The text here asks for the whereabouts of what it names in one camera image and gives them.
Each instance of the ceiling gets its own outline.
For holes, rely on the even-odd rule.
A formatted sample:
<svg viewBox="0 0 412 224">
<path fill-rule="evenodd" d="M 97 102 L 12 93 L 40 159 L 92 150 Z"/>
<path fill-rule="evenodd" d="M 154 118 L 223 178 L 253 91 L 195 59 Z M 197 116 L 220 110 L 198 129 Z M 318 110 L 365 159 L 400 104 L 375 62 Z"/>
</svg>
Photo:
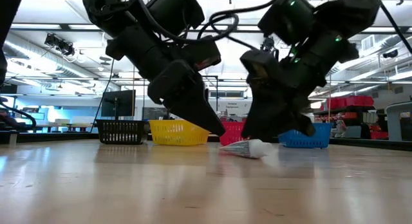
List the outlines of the ceiling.
<svg viewBox="0 0 412 224">
<path fill-rule="evenodd" d="M 233 8 L 244 8 L 250 6 L 261 5 L 269 0 L 197 0 L 201 4 L 205 13 L 206 19 L 214 12 Z M 309 0 L 314 6 L 326 2 L 327 0 Z M 409 14 L 412 14 L 412 0 L 405 0 L 402 5 L 397 6 L 399 0 L 383 0 L 388 10 L 392 13 L 394 19 L 399 26 L 412 27 L 412 18 Z M 259 47 L 263 41 L 263 36 L 258 33 L 256 27 L 257 22 L 263 16 L 267 9 L 257 12 L 250 12 L 240 14 L 240 24 L 243 25 L 240 30 L 241 33 L 232 33 L 231 36 L 241 39 L 253 46 Z M 376 36 L 374 44 L 376 50 L 379 53 L 381 41 L 385 38 L 391 37 L 393 29 L 386 16 L 379 12 L 373 29 L 369 33 L 363 33 L 351 38 L 351 41 L 356 42 L 359 48 L 362 48 L 362 40 L 369 38 L 371 33 L 380 33 Z M 24 39 L 25 41 L 34 44 L 44 50 L 48 50 L 56 55 L 59 52 L 55 50 L 49 50 L 49 47 L 44 44 L 44 40 L 48 33 L 54 33 L 60 38 L 72 42 L 75 49 L 81 52 L 78 60 L 68 59 L 73 61 L 72 64 L 90 72 L 87 77 L 109 77 L 111 65 L 102 66 L 102 62 L 99 58 L 104 55 L 105 45 L 107 39 L 110 39 L 108 35 L 105 35 L 95 26 L 91 25 L 86 11 L 83 7 L 82 0 L 23 0 L 19 11 L 15 17 L 14 25 L 10 31 L 12 34 Z M 188 38 L 195 39 L 196 32 L 189 33 Z M 276 47 L 280 49 L 280 57 L 284 57 L 288 54 L 289 48 L 285 46 L 278 38 L 275 37 L 277 43 Z M 212 66 L 203 70 L 203 75 L 218 76 L 220 79 L 246 79 L 247 72 L 241 65 L 239 58 L 244 54 L 248 48 L 232 42 L 228 39 L 222 39 L 217 42 L 218 48 L 221 52 L 222 63 L 217 66 Z M 402 45 L 397 45 L 398 49 L 402 49 Z M 406 59 L 410 54 L 402 49 L 399 56 L 396 59 L 380 59 L 374 51 L 364 51 L 365 58 L 353 63 L 338 64 L 335 66 L 336 73 L 331 75 L 332 80 L 345 81 L 351 80 L 363 73 L 367 73 L 371 70 L 378 69 L 379 66 L 390 66 L 393 62 Z M 138 70 L 130 63 L 126 58 L 121 61 L 115 61 L 113 65 L 113 71 L 119 73 L 122 78 L 140 78 Z M 374 74 L 362 77 L 362 80 L 376 80 L 380 81 L 380 77 L 386 77 L 387 74 L 399 73 L 395 68 L 385 69 L 377 71 Z M 9 73 L 8 76 L 15 76 L 16 74 Z M 131 80 L 115 81 L 117 86 L 132 85 Z M 246 89 L 244 82 L 222 82 L 220 86 L 242 86 Z M 340 90 L 346 87 L 347 84 L 341 85 L 341 83 L 335 83 L 330 85 L 327 90 Z"/>
</svg>

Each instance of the basket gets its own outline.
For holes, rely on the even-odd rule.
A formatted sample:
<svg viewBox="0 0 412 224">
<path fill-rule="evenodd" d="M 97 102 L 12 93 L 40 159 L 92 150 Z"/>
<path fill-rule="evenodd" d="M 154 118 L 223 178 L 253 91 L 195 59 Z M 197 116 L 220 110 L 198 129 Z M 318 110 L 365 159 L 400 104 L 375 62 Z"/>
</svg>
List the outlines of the basket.
<svg viewBox="0 0 412 224">
<path fill-rule="evenodd" d="M 186 120 L 150 120 L 153 142 L 162 145 L 206 144 L 209 131 Z"/>
<path fill-rule="evenodd" d="M 243 140 L 240 134 L 245 125 L 244 122 L 222 122 L 222 124 L 226 132 L 220 137 L 221 145 L 226 146 Z"/>
<path fill-rule="evenodd" d="M 96 120 L 98 137 L 103 144 L 142 144 L 147 140 L 144 121 Z"/>
<path fill-rule="evenodd" d="M 290 130 L 279 135 L 279 143 L 285 147 L 327 148 L 332 124 L 314 124 L 316 133 L 309 137 L 300 131 Z"/>
</svg>

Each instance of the shelf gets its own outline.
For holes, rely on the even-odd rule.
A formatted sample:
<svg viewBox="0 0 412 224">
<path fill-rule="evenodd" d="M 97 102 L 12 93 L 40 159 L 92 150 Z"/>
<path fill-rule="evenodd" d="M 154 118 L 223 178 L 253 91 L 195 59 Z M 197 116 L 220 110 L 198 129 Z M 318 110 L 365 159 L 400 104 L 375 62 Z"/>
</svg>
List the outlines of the shelf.
<svg viewBox="0 0 412 224">
<path fill-rule="evenodd" d="M 375 107 L 373 106 L 347 106 L 347 107 L 342 107 L 339 109 L 331 110 L 330 113 L 336 114 L 336 113 L 343 112 L 343 111 L 347 111 L 347 112 L 369 111 L 372 109 L 375 109 Z M 314 113 L 314 115 L 327 115 L 327 114 L 329 114 L 329 111 L 318 111 Z"/>
</svg>

